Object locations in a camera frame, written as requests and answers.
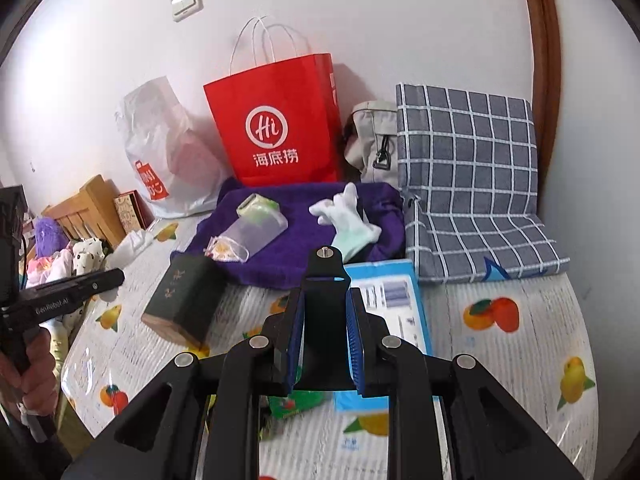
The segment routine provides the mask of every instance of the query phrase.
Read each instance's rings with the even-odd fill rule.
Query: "light switch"
[[[179,22],[202,9],[202,0],[171,0],[174,22]]]

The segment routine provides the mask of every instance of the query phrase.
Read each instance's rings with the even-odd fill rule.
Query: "purple towel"
[[[292,184],[290,186],[243,187],[228,179],[220,190],[218,206],[196,230],[186,253],[202,254],[212,236],[217,236],[238,219],[236,208],[251,193],[275,200],[289,227],[273,242],[242,264],[216,262],[232,282],[289,290],[300,286],[312,249],[330,245],[335,236],[332,226],[318,225],[309,206],[344,191],[343,182]],[[400,194],[389,184],[356,184],[358,203],[369,222],[382,228],[377,243],[364,251],[361,261],[376,262],[404,257],[404,220]]]

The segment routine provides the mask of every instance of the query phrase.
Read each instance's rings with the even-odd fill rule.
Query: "red paper bag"
[[[339,179],[340,111],[330,54],[258,66],[204,91],[236,177],[246,186]]]

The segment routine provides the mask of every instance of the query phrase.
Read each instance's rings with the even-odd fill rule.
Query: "human hand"
[[[0,376],[23,392],[24,407],[37,415],[51,415],[58,403],[56,377],[53,374],[56,360],[49,352],[50,342],[49,331],[41,328],[27,346],[31,366],[22,377],[7,356],[0,352]]]

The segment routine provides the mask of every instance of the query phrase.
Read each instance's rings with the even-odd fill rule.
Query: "bedding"
[[[363,260],[376,262],[403,256],[404,223],[402,201],[389,184],[356,184],[358,203],[369,222],[382,228],[380,238],[360,254]],[[332,225],[318,225],[309,207],[320,200],[343,192],[344,183],[323,182],[287,186],[243,187],[237,180],[225,181],[216,210],[200,225],[186,252],[202,254],[213,236],[223,233],[238,219],[236,209],[257,193],[277,202],[289,226],[268,247],[246,263],[217,262],[236,282],[289,290],[300,284],[308,254],[313,248],[330,245],[335,237]]]
[[[535,215],[538,156],[523,99],[399,84],[399,185],[406,256],[422,282],[565,272],[569,258]]]
[[[202,219],[196,216],[153,226],[154,240],[125,267],[120,289],[90,302],[63,367],[62,387],[93,436],[185,350],[161,339],[140,317],[169,266],[170,253],[189,245]],[[567,276],[423,285],[420,291],[430,320],[434,354],[449,359],[462,352],[475,355],[584,477],[591,479],[598,431],[597,378],[580,308]],[[278,290],[229,285],[210,327],[208,348],[191,351],[201,357],[228,351],[263,323],[272,303],[282,295]],[[477,325],[470,328],[466,324],[465,311],[470,304],[503,296],[518,305],[517,330],[508,333],[496,323],[477,330]],[[562,371],[571,359],[581,363],[593,386],[585,389],[580,399],[562,403]],[[356,419],[355,415],[337,413],[328,398],[307,412],[273,420],[260,443],[260,474],[276,480],[386,479],[387,438],[377,434],[382,431],[370,421],[361,422],[359,431],[346,431]],[[436,410],[436,420],[440,459],[445,478],[450,478],[440,410]]]

